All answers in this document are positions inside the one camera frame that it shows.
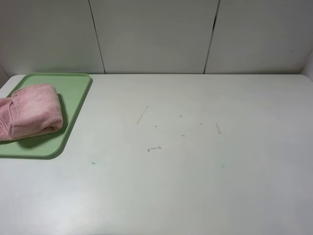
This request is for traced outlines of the green plastic tray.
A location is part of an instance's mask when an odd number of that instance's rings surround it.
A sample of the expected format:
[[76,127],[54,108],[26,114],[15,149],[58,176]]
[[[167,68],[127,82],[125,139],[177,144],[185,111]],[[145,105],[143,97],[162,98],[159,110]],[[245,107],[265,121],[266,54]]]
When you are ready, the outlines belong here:
[[84,73],[31,73],[24,75],[11,91],[1,96],[10,97],[21,88],[44,83],[54,86],[58,93],[64,118],[62,129],[42,136],[2,141],[1,158],[53,159],[63,151],[91,87],[92,78]]

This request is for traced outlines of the pink terry towel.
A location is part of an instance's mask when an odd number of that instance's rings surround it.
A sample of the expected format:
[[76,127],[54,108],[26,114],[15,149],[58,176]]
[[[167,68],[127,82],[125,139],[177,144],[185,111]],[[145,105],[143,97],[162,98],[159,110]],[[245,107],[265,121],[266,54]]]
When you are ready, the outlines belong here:
[[14,141],[58,132],[63,115],[50,84],[32,85],[0,99],[0,140]]

